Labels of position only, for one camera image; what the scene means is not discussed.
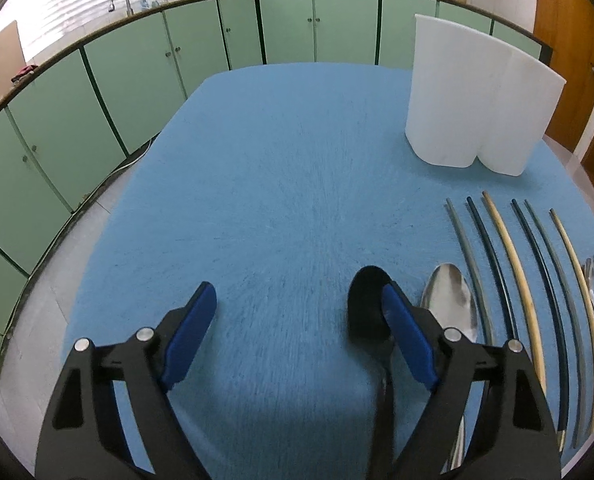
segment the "blue tablecloth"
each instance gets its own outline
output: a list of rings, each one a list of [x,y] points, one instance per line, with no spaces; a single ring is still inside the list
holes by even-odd
[[[326,63],[213,76],[144,157],[98,241],[65,352],[79,336],[97,345],[122,341],[182,306],[202,280],[216,287],[216,318],[186,380],[170,393],[215,480],[364,477],[378,369],[346,340],[346,292],[368,264],[390,273],[413,301],[437,264],[454,262],[466,272],[446,197],[455,202],[478,255],[496,336],[503,340],[500,303],[466,197],[480,206],[528,344],[518,291],[480,201],[482,190],[491,192],[506,220],[536,303],[555,424],[553,323],[512,198],[531,200],[555,242],[573,285],[592,370],[581,296],[548,216],[549,208],[558,211],[585,259],[594,253],[589,207],[544,143],[518,178],[491,173],[478,162],[461,170],[418,159],[404,134],[410,81],[407,71]],[[558,283],[557,293],[571,361],[570,446],[576,361]],[[396,351],[394,380],[401,449],[427,392]],[[587,388],[590,399],[590,376]],[[123,415],[127,406],[120,396]],[[466,414],[468,435],[477,407],[474,397]],[[135,423],[124,418],[135,460],[148,466]],[[567,449],[564,461],[573,453]]]

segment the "blue table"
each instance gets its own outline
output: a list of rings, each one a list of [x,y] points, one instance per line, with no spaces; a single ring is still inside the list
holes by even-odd
[[[531,200],[555,242],[591,359],[581,295],[548,209],[558,211],[583,258],[594,252],[594,218],[564,168],[544,143],[518,178],[478,162],[464,170],[426,164],[404,134],[410,81],[407,71],[326,63],[213,76],[158,137],[98,241],[64,352],[80,336],[97,345],[122,341],[139,327],[157,325],[202,280],[216,287],[216,318],[186,380],[170,393],[215,480],[363,478],[378,369],[346,339],[346,292],[368,264],[386,270],[413,301],[437,264],[454,262],[466,272],[446,197],[478,255],[496,337],[503,339],[496,288],[465,199],[472,195],[480,205],[527,345],[518,291],[482,190],[506,220],[536,303],[555,425],[554,329],[512,198]],[[576,361],[558,283],[557,293],[570,355],[570,446]],[[394,380],[399,450],[427,392],[397,351]],[[590,399],[590,376],[587,391]],[[471,400],[468,436],[478,407],[478,399]],[[148,467],[127,406],[120,395],[133,454]],[[587,406],[586,420],[589,414]],[[563,462],[572,454],[567,447]]]

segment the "blue gripper pad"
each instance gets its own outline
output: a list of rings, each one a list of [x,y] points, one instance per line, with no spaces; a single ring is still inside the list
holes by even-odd
[[[435,389],[439,377],[433,348],[392,285],[381,290],[381,311],[415,380],[428,390]]]
[[[166,348],[164,372],[159,380],[167,390],[186,377],[216,309],[215,287],[207,283]]]

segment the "floor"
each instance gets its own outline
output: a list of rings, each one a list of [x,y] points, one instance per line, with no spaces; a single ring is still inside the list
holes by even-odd
[[[556,142],[546,142],[594,212],[594,189],[579,161]],[[130,167],[109,185],[59,245],[26,300],[10,340],[0,376],[0,434],[30,472],[79,283],[134,169]]]

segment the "silver screw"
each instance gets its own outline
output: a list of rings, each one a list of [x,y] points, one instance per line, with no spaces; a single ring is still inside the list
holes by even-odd
[[[145,326],[144,328],[141,328],[137,331],[137,339],[139,341],[150,341],[154,335],[155,331],[148,326]]]
[[[461,332],[456,328],[447,328],[443,331],[443,336],[448,339],[448,341],[456,343],[459,341],[459,339],[461,339]]]
[[[75,350],[77,352],[84,352],[90,346],[90,339],[86,337],[82,337],[81,339],[77,339],[75,341]]]
[[[508,348],[511,352],[519,354],[519,352],[523,350],[523,345],[521,341],[517,341],[517,339],[510,339],[510,341],[508,342]]]

